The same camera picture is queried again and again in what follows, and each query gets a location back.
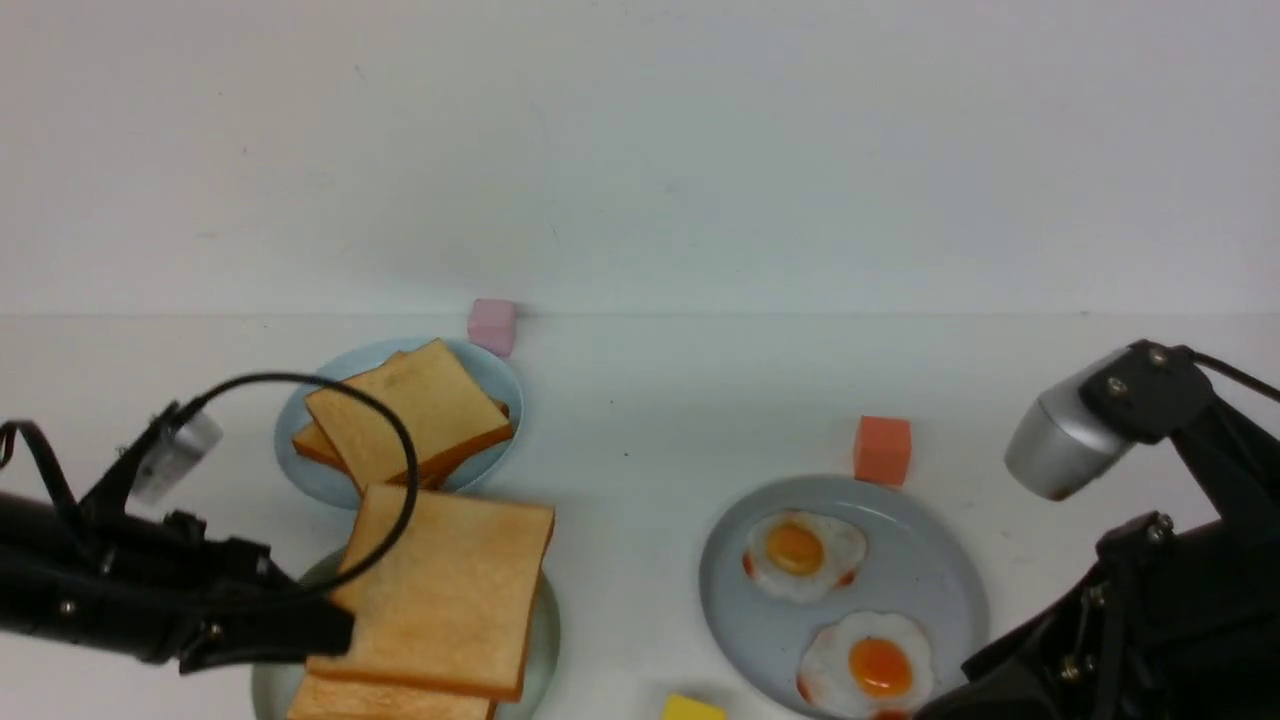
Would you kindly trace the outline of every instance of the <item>stack of bread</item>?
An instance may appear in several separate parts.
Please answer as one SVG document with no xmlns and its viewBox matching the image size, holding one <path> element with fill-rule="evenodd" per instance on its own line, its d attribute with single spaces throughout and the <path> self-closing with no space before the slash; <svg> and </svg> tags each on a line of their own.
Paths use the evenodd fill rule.
<svg viewBox="0 0 1280 720">
<path fill-rule="evenodd" d="M 344 382 L 399 415 L 429 489 L 444 484 L 471 455 L 513 434 L 507 405 L 488 398 L 440 340 L 396 352 Z M 375 410 L 333 389 L 308 395 L 306 406 L 314 421 L 293 436 L 298 455 L 346 473 L 361 495 L 371 484 L 404 479 L 399 438 Z"/>
<path fill-rule="evenodd" d="M 399 415 L 428 488 L 511 437 L 503 413 L 440 341 L 347 382 Z M 307 661 L 289 720 L 489 720 L 497 703 L 517 702 L 554 510 L 407 488 L 398 483 L 403 450 L 380 415 L 334 391 L 312 393 L 307 407 L 311 434 L 362 496 L 343 570 L 387 536 L 406 492 L 420 495 L 390 552 L 334 591 L 356 619 L 351 647 Z"/>
</svg>

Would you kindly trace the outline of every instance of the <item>white wall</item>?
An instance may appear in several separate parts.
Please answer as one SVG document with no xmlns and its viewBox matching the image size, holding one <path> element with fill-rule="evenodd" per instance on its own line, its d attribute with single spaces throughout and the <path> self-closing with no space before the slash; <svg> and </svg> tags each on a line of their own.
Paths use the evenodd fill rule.
<svg viewBox="0 0 1280 720">
<path fill-rule="evenodd" d="M 1276 311 L 1277 37 L 1275 0 L 5 0 L 0 311 Z"/>
</svg>

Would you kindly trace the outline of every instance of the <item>black cable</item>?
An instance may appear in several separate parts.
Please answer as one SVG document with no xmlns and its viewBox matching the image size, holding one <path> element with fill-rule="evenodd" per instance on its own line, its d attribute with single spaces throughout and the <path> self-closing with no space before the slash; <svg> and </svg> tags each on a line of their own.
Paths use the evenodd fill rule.
<svg viewBox="0 0 1280 720">
<path fill-rule="evenodd" d="M 1213 357 L 1211 355 L 1204 355 L 1203 352 L 1197 352 L 1192 350 L 1192 360 L 1197 365 L 1203 365 L 1222 377 L 1230 378 L 1242 386 L 1252 389 L 1253 392 L 1271 400 L 1272 402 L 1280 402 L 1280 389 L 1276 389 L 1267 383 L 1254 378 L 1253 375 L 1228 365 L 1226 363 Z"/>
<path fill-rule="evenodd" d="M 308 375 L 303 373 L 251 373 L 248 375 L 241 375 L 238 378 L 232 378 L 221 384 L 215 386 L 209 392 L 197 396 L 184 407 L 178 410 L 174 416 L 173 429 L 177 430 L 184 423 L 191 420 L 197 413 L 200 413 L 210 401 L 215 397 L 223 395 L 224 392 L 236 389 L 238 387 L 252 384 L 252 383 L 268 383 L 268 382 L 287 382 L 297 384 L 314 384 L 323 388 L 337 391 L 342 395 L 358 400 L 367 405 L 369 407 L 378 411 L 392 428 L 396 430 L 396 436 L 401 441 L 401 446 L 404 450 L 404 460 L 407 462 L 406 470 L 406 483 L 407 489 L 404 492 L 404 505 L 401 506 L 401 512 L 396 518 L 396 523 L 387 536 L 378 543 L 374 550 L 365 556 L 364 560 L 348 568 L 346 571 L 338 575 L 321 580 L 314 585 L 307 585 L 303 588 L 292 588 L 287 591 L 280 591 L 271 593 L 265 597 L 239 597 L 239 598 L 201 598 L 188 593 L 170 592 L 160 588 L 140 588 L 132 584 L 116 583 L 109 578 L 84 575 L 82 573 L 76 573 L 64 569 L 60 565 L 49 562 L 42 557 L 33 557 L 26 552 L 17 552 L 9 548 L 0 547 L 0 557 L 5 557 L 10 562 L 17 562 L 24 565 L 26 568 L 35 570 L 42 575 L 46 575 L 59 583 L 67 585 L 77 587 L 84 589 L 86 592 L 97 593 L 101 596 L 111 597 L 115 600 L 122 600 L 125 602 L 133 602 L 137 605 L 145 605 L 148 607 L 168 609 L 175 612 L 257 612 L 264 610 L 276 610 L 280 607 L 287 607 L 289 605 L 298 605 L 315 600 L 317 597 L 324 597 L 333 592 L 335 588 L 342 587 L 351 580 L 355 580 L 360 575 L 369 571 L 379 560 L 385 556 L 390 548 L 399 541 L 401 536 L 404 534 L 404 529 L 408 527 L 408 521 L 413 515 L 413 507 L 417 503 L 417 488 L 420 483 L 419 469 L 417 469 L 417 452 L 413 450 L 413 439 L 408 434 L 408 428 L 404 423 L 387 407 L 378 398 L 371 395 L 358 391 L 353 387 L 346 386 L 339 380 L 332 380 L 329 378 L 323 378 L 320 375 Z"/>
<path fill-rule="evenodd" d="M 63 474 L 63 466 L 58 462 L 58 455 L 54 454 L 52 446 L 49 445 L 49 439 L 36 423 L 6 420 L 0 425 L 0 438 L 3 438 L 0 439 L 0 446 L 3 446 L 0 448 L 0 469 L 4 469 L 13 460 L 14 438 L 18 434 L 22 434 L 22 439 L 31 450 L 31 459 L 36 462 L 40 479 L 45 482 L 45 489 L 49 492 L 49 500 L 54 503 L 54 511 L 58 512 L 59 520 L 70 534 L 72 544 L 76 546 L 82 560 L 88 562 L 91 568 L 97 568 L 101 561 L 102 544 L 81 515 L 79 507 L 76 505 L 76 495 L 67 484 L 67 475 Z"/>
</svg>

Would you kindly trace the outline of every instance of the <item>gray plate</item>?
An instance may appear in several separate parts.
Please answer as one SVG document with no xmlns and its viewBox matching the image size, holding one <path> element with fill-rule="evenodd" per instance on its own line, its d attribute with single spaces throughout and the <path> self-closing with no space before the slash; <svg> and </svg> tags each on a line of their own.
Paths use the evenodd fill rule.
<svg viewBox="0 0 1280 720">
<path fill-rule="evenodd" d="M 317 562 L 302 575 L 302 584 L 332 578 L 342 564 L 337 551 Z M 494 720 L 530 720 L 547 694 L 559 661 L 559 605 L 550 583 L 543 575 L 534 597 L 532 624 L 529 629 L 529 659 L 525 661 L 525 694 L 518 703 L 499 705 Z M 250 693 L 253 698 L 253 717 L 257 720 L 285 720 L 293 693 L 302 683 L 302 665 L 253 665 L 250 675 Z"/>
<path fill-rule="evenodd" d="M 869 551 L 852 585 L 813 605 L 764 596 L 742 571 L 746 533 L 782 510 L 808 510 L 852 523 Z M 951 533 L 899 492 L 842 475 L 765 486 L 735 503 L 707 539 L 699 568 L 707 625 L 746 682 L 806 717 L 827 717 L 800 697 L 796 670 L 818 630 L 854 610 L 901 612 L 933 647 L 934 694 L 963 680 L 960 662 L 988 641 L 982 582 Z"/>
<path fill-rule="evenodd" d="M 396 351 L 417 350 L 430 341 L 431 338 L 428 337 L 406 337 L 357 347 L 325 363 L 316 370 L 316 374 L 335 380 L 346 379 L 372 370 L 385 363 Z M 509 441 L 499 442 L 484 452 L 472 455 L 449 475 L 443 489 L 465 492 L 475 489 L 516 441 L 516 436 L 520 433 L 520 419 L 525 413 L 525 397 L 520 389 L 520 382 L 516 380 L 516 373 L 497 355 L 461 340 L 445 340 L 444 342 L 489 397 L 500 400 L 511 407 L 511 428 L 515 433 Z M 356 492 L 351 478 L 293 451 L 293 434 L 311 421 L 311 414 L 307 413 L 302 398 L 314 391 L 314 387 L 298 387 L 285 401 L 284 409 L 280 410 L 280 416 L 275 421 L 275 460 L 284 470 L 284 477 L 302 492 L 320 502 L 355 510 L 360 507 L 360 493 Z"/>
</svg>

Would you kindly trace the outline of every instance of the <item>screw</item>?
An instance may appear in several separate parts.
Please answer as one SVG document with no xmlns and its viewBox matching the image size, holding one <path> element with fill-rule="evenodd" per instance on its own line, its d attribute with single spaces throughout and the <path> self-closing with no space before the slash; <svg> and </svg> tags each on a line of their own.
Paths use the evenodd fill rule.
<svg viewBox="0 0 1280 720">
<path fill-rule="evenodd" d="M 1062 679 L 1064 683 L 1075 684 L 1080 682 L 1080 666 L 1075 662 L 1075 657 L 1068 655 L 1062 659 L 1062 666 L 1057 671 L 1057 676 Z"/>
</svg>

